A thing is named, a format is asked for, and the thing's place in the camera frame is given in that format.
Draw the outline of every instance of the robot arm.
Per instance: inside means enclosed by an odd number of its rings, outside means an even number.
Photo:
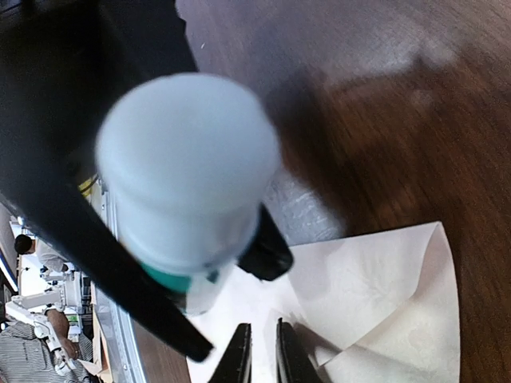
[[[44,314],[34,314],[30,308],[42,305],[55,305],[55,310],[62,311],[61,290],[55,288],[43,294],[23,297],[17,295],[12,297],[12,301],[6,304],[6,313],[20,322],[27,323],[34,327],[34,334],[42,339],[51,353],[55,356],[55,371],[65,376],[67,373],[76,369],[73,360],[69,357],[62,347],[54,327]]]

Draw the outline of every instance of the white bottle cap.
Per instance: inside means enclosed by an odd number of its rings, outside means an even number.
[[[161,272],[214,270],[251,242],[280,165],[256,95],[226,78],[179,74],[140,85],[111,109],[97,165],[121,241]]]

